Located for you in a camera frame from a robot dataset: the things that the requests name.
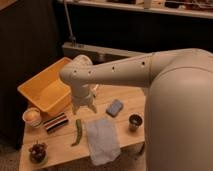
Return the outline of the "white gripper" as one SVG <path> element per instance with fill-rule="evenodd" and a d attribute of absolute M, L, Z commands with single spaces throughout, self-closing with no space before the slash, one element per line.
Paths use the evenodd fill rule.
<path fill-rule="evenodd" d="M 88 84 L 74 85 L 71 87 L 72 92 L 72 111 L 76 115 L 80 106 L 88 106 L 90 110 L 97 113 L 97 108 L 93 104 L 93 93 Z"/>

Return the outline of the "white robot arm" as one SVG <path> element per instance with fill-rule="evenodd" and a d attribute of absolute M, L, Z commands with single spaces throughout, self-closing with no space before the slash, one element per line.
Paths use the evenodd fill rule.
<path fill-rule="evenodd" d="M 73 108 L 91 84 L 148 89 L 144 113 L 147 171 L 213 171 L 213 53 L 179 49 L 93 65 L 85 55 L 60 71 Z"/>

